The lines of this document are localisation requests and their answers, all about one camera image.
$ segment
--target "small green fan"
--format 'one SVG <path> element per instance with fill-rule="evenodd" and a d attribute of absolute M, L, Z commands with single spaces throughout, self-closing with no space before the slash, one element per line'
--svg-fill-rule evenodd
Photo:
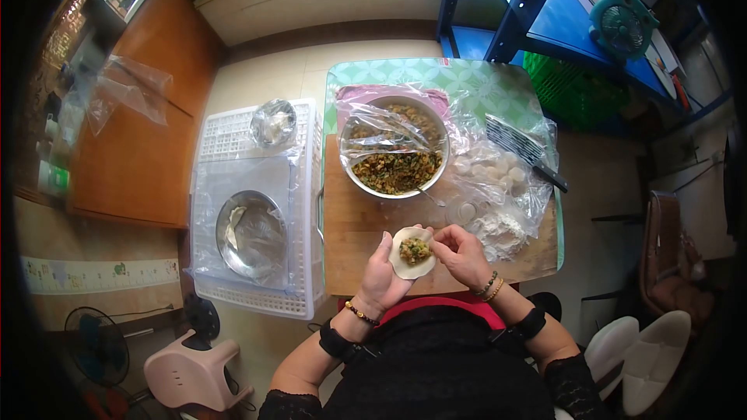
<path fill-rule="evenodd" d="M 589 37 L 625 65 L 643 57 L 659 22 L 640 0 L 599 0 L 589 19 Z"/>

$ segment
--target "green beaded bracelet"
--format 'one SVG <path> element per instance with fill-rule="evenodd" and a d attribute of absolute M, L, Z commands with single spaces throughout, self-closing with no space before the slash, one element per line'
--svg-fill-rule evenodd
<path fill-rule="evenodd" d="M 497 276 L 498 276 L 498 271 L 493 271 L 493 277 L 491 277 L 490 280 L 488 281 L 488 285 L 486 285 L 485 288 L 482 291 L 480 291 L 480 292 L 474 292 L 474 291 L 472 291 L 472 293 L 475 294 L 475 295 L 482 295 L 482 294 L 485 294 L 486 292 L 488 292 L 488 289 L 490 289 L 490 286 L 493 285 L 493 283 L 495 282 L 495 278 Z"/>

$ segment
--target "brown leather chair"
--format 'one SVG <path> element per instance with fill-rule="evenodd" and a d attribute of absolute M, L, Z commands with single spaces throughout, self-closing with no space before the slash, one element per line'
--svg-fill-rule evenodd
<path fill-rule="evenodd" d="M 714 295 L 690 280 L 701 261 L 682 228 L 680 202 L 665 191 L 652 191 L 646 213 L 640 263 L 641 298 L 655 315 L 673 310 L 689 313 L 693 327 L 702 325 L 714 308 Z"/>

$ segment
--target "small metal bowl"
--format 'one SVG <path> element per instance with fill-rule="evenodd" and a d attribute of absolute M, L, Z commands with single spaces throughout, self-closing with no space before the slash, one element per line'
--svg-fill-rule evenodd
<path fill-rule="evenodd" d="M 231 212 L 246 207 L 234 227 L 238 249 L 226 239 Z M 266 194 L 244 190 L 231 196 L 220 208 L 215 221 L 215 241 L 223 261 L 237 274 L 263 280 L 285 263 L 287 231 L 277 204 Z M 258 268 L 257 257 L 272 266 Z"/>
<path fill-rule="evenodd" d="M 279 133 L 273 124 L 285 121 L 287 126 Z M 284 99 L 273 99 L 262 104 L 252 116 L 249 130 L 254 142 L 261 147 L 284 145 L 296 135 L 296 109 Z"/>
<path fill-rule="evenodd" d="M 442 143 L 442 149 L 441 149 L 441 157 L 442 157 L 442 163 L 441 167 L 438 168 L 438 171 L 436 171 L 431 177 L 430 180 L 425 182 L 423 185 L 420 185 L 421 190 L 427 190 L 429 189 L 434 183 L 438 181 L 438 179 L 443 174 L 444 170 L 446 170 L 446 166 L 449 163 L 449 133 L 446 131 L 446 126 L 444 125 L 444 121 L 441 119 L 441 117 L 428 105 L 424 104 L 420 100 L 416 100 L 413 98 L 408 98 L 406 96 L 385 96 L 382 98 L 371 100 L 368 105 L 378 107 L 380 109 L 385 109 L 390 104 L 398 104 L 400 106 L 410 106 L 415 107 L 416 109 L 420 109 L 423 111 L 423 113 L 429 114 L 430 117 L 433 119 L 433 122 L 435 122 L 436 127 L 438 128 L 438 134 L 441 135 L 441 138 L 443 140 Z M 350 139 L 350 132 L 353 127 L 353 123 L 351 121 L 354 121 L 355 116 L 351 115 L 349 119 L 347 119 L 347 122 L 345 123 L 345 126 L 342 128 L 341 132 L 341 142 L 345 143 L 346 140 Z M 405 191 L 402 194 L 387 194 L 387 193 L 381 193 L 379 191 L 370 189 L 367 187 L 363 182 L 360 181 L 357 175 L 355 175 L 352 172 L 352 167 L 355 164 L 358 164 L 362 162 L 365 159 L 366 156 L 361 156 L 358 159 L 353 160 L 352 162 L 349 162 L 346 167 L 344 167 L 345 172 L 347 173 L 347 176 L 350 177 L 350 180 L 355 182 L 356 185 L 361 187 L 364 191 L 367 191 L 368 193 L 371 193 L 374 196 L 378 196 L 379 198 L 390 198 L 395 200 L 400 200 L 403 198 L 410 198 L 416 196 L 416 194 L 420 194 L 420 191 L 418 190 L 410 190 Z"/>

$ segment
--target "tiled floor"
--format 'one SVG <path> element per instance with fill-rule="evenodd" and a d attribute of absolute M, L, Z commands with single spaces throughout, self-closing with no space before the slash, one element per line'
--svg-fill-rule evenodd
<path fill-rule="evenodd" d="M 278 52 L 221 68 L 206 115 L 264 103 L 271 98 L 315 98 L 323 107 L 326 72 L 341 61 L 390 57 L 442 56 L 430 41 L 367 41 L 325 44 Z M 565 263 L 554 276 L 521 284 L 524 294 L 553 292 L 563 303 L 563 324 L 576 341 L 585 344 L 595 332 L 595 322 L 610 321 L 610 303 L 584 303 L 582 297 L 616 290 L 634 268 L 642 231 L 637 226 L 592 223 L 591 218 L 638 212 L 635 156 L 642 146 L 590 135 L 559 135 L 561 173 L 571 184 L 563 196 Z M 215 302 L 221 331 L 216 342 L 234 339 L 241 346 L 229 363 L 239 383 L 251 383 L 252 402 L 260 406 L 277 365 L 310 332 L 306 322 L 250 313 Z M 335 312 L 329 300 L 314 321 L 323 322 Z M 321 388 L 324 402 L 340 379 L 339 369 Z M 255 418 L 255 413 L 248 413 Z"/>

